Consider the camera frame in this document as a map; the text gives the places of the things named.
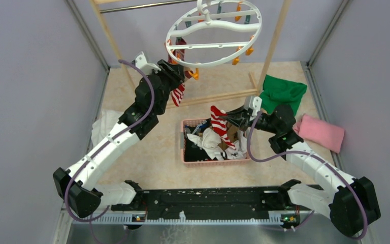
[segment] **white gear rack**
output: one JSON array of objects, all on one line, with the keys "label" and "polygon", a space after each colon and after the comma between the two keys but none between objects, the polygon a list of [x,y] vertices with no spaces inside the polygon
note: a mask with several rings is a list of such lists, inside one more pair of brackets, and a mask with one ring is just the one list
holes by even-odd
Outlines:
[{"label": "white gear rack", "polygon": [[[264,220],[187,220],[184,213],[180,213],[180,218],[175,220],[150,220],[147,218],[144,222],[134,221],[133,217],[137,214],[132,213],[106,213],[101,218],[92,221],[95,225],[283,225],[282,214],[269,213],[269,219]],[[74,224],[88,224],[74,221]]]},{"label": "white gear rack", "polygon": [[[168,55],[178,64],[183,65],[185,67],[190,68],[207,68],[207,67],[214,67],[217,65],[224,64],[226,62],[229,62],[236,57],[243,54],[247,49],[249,49],[257,40],[261,33],[262,29],[262,17],[259,9],[252,3],[248,1],[241,1],[241,0],[215,0],[210,1],[207,0],[205,4],[202,4],[202,0],[197,1],[197,7],[190,10],[189,12],[185,13],[182,17],[180,17],[170,28],[170,30],[167,33],[167,37],[165,39],[165,47],[167,49]],[[240,4],[240,5],[246,5],[249,7],[249,10],[246,11],[236,11],[236,12],[230,12],[230,13],[219,13],[219,14],[210,14],[209,10],[205,9],[209,6],[219,5],[219,4],[228,4],[228,3],[234,3],[234,4]],[[199,16],[191,16],[192,14],[199,13]],[[229,18],[229,17],[239,17],[239,16],[250,16],[250,15],[256,15],[256,19],[258,20],[258,23],[252,23],[252,24],[237,24],[230,21],[225,20],[217,20],[218,18]],[[175,27],[179,26],[182,22],[188,22],[188,21],[201,21],[194,25],[191,25],[190,27],[187,27],[186,29],[176,30]],[[171,43],[171,38],[177,38],[177,37],[185,37],[189,34],[192,34],[196,31],[200,31],[202,29],[206,28],[222,28],[222,29],[228,29],[235,32],[241,32],[241,33],[251,33],[247,37],[247,42],[225,42],[225,43],[207,43],[207,44],[188,44],[188,45],[178,45],[174,46]],[[238,48],[237,51],[231,53],[227,57],[223,57],[219,60],[208,62],[208,63],[189,63],[182,61],[178,57],[176,57],[173,54],[174,49],[198,49],[198,48],[224,48],[224,47],[236,47]]]}]

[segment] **striped sock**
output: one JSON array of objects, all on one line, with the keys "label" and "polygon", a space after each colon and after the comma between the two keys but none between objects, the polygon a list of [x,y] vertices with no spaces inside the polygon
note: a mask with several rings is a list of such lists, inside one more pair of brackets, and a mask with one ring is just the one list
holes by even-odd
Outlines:
[{"label": "striped sock", "polygon": [[213,131],[220,136],[228,147],[236,150],[235,145],[230,141],[228,134],[226,133],[228,130],[226,127],[226,120],[219,118],[219,116],[222,115],[226,115],[225,111],[221,111],[216,106],[211,106],[211,126],[213,127]]},{"label": "striped sock", "polygon": [[174,89],[171,92],[171,98],[173,99],[174,105],[176,107],[180,106],[181,100],[183,99],[184,95],[184,84],[180,84],[178,88]]},{"label": "striped sock", "polygon": [[[177,38],[176,39],[176,45],[185,45],[186,41],[183,38]],[[184,61],[184,49],[176,49],[173,51],[174,56],[178,55],[182,61]],[[172,63],[171,57],[168,55],[168,62]],[[191,78],[191,75],[188,71],[184,72],[184,76],[186,78]],[[171,91],[171,98],[173,99],[174,105],[176,107],[180,106],[181,100],[183,99],[184,95],[184,84],[180,84],[178,88]]]}]

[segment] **white plastic hanger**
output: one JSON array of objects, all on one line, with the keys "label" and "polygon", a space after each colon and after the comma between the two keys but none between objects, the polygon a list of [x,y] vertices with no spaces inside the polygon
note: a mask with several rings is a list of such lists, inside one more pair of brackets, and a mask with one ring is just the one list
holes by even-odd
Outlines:
[{"label": "white plastic hanger", "polygon": [[[262,27],[262,18],[261,13],[259,9],[253,5],[252,3],[248,1],[241,1],[241,0],[206,0],[206,3],[202,3],[203,0],[197,1],[197,7],[190,10],[189,12],[185,13],[180,17],[170,28],[170,30],[167,33],[167,38],[165,41],[165,47],[167,49],[168,54],[170,57],[177,62],[180,65],[190,67],[190,68],[206,68],[206,67],[213,67],[216,65],[221,65],[226,62],[229,62],[237,57],[239,57],[241,54],[243,54],[247,49],[249,49],[258,36],[261,33],[261,27]],[[210,14],[209,10],[204,9],[207,6],[214,6],[226,4],[226,3],[235,3],[240,5],[246,5],[249,7],[249,10],[246,11],[236,11],[236,12],[229,12],[229,13],[219,13],[219,14]],[[191,16],[192,14],[198,12],[199,16]],[[247,16],[247,15],[256,15],[256,19],[258,20],[258,23],[252,23],[252,24],[238,24],[230,21],[225,20],[217,20],[222,18],[229,18],[229,17],[238,17],[238,16]],[[176,26],[178,26],[181,22],[188,22],[188,21],[200,21],[195,24],[191,24],[186,29],[176,30]],[[247,42],[223,42],[223,43],[204,43],[204,44],[187,44],[187,45],[178,45],[173,46],[171,45],[171,38],[176,37],[185,37],[189,34],[192,34],[196,31],[199,31],[201,29],[206,28],[222,28],[222,29],[228,29],[235,32],[240,33],[248,33]],[[223,48],[223,47],[237,47],[237,51],[232,53],[231,55],[227,57],[223,57],[219,60],[208,62],[208,63],[189,63],[186,61],[180,60],[178,57],[174,56],[173,50],[174,49],[199,49],[199,48]]]}]

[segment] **drying rack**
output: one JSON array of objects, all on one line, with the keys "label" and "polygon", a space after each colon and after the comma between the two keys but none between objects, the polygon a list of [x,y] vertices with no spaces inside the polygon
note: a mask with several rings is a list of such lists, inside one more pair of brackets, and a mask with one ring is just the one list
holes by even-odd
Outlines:
[{"label": "drying rack", "polygon": [[[136,5],[136,6],[128,6],[128,7],[121,7],[121,8],[113,8],[113,9],[100,9],[100,5],[108,4],[108,3],[115,3],[115,2],[122,2],[125,0],[89,0],[90,4],[92,5],[92,8],[95,12],[96,17],[98,18],[98,21],[101,24],[101,27],[110,42],[111,48],[113,49],[114,54],[116,55],[117,59],[123,59],[122,54],[119,51],[119,48],[117,46],[116,41],[114,40],[107,22],[105,21],[105,18],[103,17],[103,14],[107,13],[114,13],[114,12],[121,12],[121,11],[128,11],[133,9],[142,9],[142,8],[151,8],[151,7],[157,7],[157,6],[164,6],[164,5],[173,5],[173,4],[180,4],[180,3],[188,3],[188,2],[196,2],[197,0],[173,0],[168,2],[160,2],[160,3],[152,3],[152,4],[144,4],[144,5]],[[283,0],[283,4],[280,10],[279,18],[276,23],[276,27],[274,29],[273,38],[271,39],[270,47],[268,49],[267,57],[264,62],[263,69],[261,71],[261,75],[259,79],[256,80],[254,75],[252,73],[249,74],[250,82],[253,84],[252,89],[247,90],[240,90],[240,91],[233,91],[229,93],[220,93],[220,94],[214,94],[204,97],[198,97],[198,98],[190,98],[190,99],[183,99],[180,106],[189,106],[189,105],[195,105],[195,104],[201,104],[201,103],[209,103],[214,101],[221,101],[221,100],[227,100],[227,99],[234,99],[234,98],[241,98],[251,95],[259,95],[262,92],[263,83],[265,76],[268,71],[268,67],[270,66],[271,60],[273,59],[273,54],[276,49],[277,43],[280,38],[280,34],[283,28],[283,25],[286,20],[286,16],[289,10],[291,0]],[[132,80],[131,76],[129,75],[128,69],[125,65],[121,65],[122,70],[126,77],[128,78],[129,85],[132,90],[135,90],[136,84]],[[176,107],[172,102],[169,102],[167,104],[167,108]]]}]

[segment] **pink laundry basket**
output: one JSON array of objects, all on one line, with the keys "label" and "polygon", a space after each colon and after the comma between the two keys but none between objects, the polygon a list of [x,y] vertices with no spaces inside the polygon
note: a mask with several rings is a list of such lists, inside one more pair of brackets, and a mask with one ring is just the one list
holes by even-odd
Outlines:
[{"label": "pink laundry basket", "polygon": [[200,119],[185,119],[182,120],[181,126],[180,126],[180,134],[181,134],[181,142],[180,142],[180,158],[183,162],[183,164],[186,167],[201,167],[201,166],[219,166],[219,165],[243,165],[247,164],[250,161],[249,154],[246,153],[245,159],[236,159],[236,160],[222,160],[222,161],[204,161],[204,162],[186,162],[184,160],[184,150],[186,147],[186,140],[184,138],[184,127],[190,126],[195,127],[199,124],[201,124],[203,121],[205,121],[205,118]]}]

